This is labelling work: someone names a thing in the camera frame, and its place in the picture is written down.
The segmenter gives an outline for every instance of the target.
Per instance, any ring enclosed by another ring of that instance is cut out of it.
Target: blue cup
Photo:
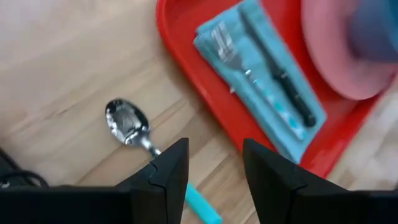
[[[398,0],[358,0],[349,22],[349,43],[362,58],[398,62]]]

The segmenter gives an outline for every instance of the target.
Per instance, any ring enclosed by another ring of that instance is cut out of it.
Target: blue napkin
[[[281,86],[272,78],[264,56],[245,32],[238,8],[247,15],[248,20],[253,28],[257,30],[263,43],[267,45],[279,65],[287,71],[297,91],[317,117],[317,124],[314,127],[305,127],[307,134],[303,140],[299,140],[292,134],[291,130],[277,113],[264,102],[262,96],[257,93],[253,85],[241,72],[229,68],[218,57],[210,32],[219,22],[224,22],[236,50],[243,59],[244,67],[251,69],[256,78],[263,83],[263,87],[271,92],[297,121],[302,122],[301,116],[290,103]],[[197,37],[194,40],[194,44],[217,73],[235,90],[235,94],[247,106],[279,153],[292,162],[299,164],[305,149],[326,121],[326,114],[301,69],[272,26],[272,22],[269,16],[265,14],[261,3],[257,2],[257,0],[245,0],[204,23],[197,29]]]

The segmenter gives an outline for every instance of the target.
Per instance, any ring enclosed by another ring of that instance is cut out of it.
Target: red tray
[[[256,121],[227,84],[201,58],[192,42],[195,29],[237,0],[159,0],[156,17],[167,48],[185,75],[207,102],[238,149],[243,139],[253,138],[275,150]],[[347,100],[334,92],[321,78],[307,52],[302,35],[300,0],[262,0],[274,25],[318,95],[328,119],[307,148],[301,166],[326,178],[341,153],[358,132],[379,96],[364,101]]]

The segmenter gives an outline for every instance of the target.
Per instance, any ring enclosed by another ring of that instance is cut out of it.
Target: spoon handle
[[[152,155],[153,158],[156,158],[160,153],[162,153],[160,150],[158,150],[156,147],[152,146],[148,148],[149,153]]]
[[[185,201],[206,224],[220,224],[223,219],[192,184],[188,183]]]
[[[142,145],[156,158],[161,151],[158,150],[150,140],[143,139]],[[220,224],[223,219],[217,214],[216,210],[206,201],[192,184],[188,183],[185,192],[185,201],[188,202],[192,210],[202,219],[205,224]]]

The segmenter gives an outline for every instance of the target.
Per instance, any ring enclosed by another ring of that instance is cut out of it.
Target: black knife handle
[[[317,123],[317,118],[311,112],[310,108],[296,90],[296,87],[290,80],[288,74],[285,71],[281,71],[279,74],[280,75],[274,75],[274,77],[284,89],[290,102],[296,108],[298,113],[300,113],[301,117],[303,118],[304,125],[307,127],[314,127],[314,125]]]

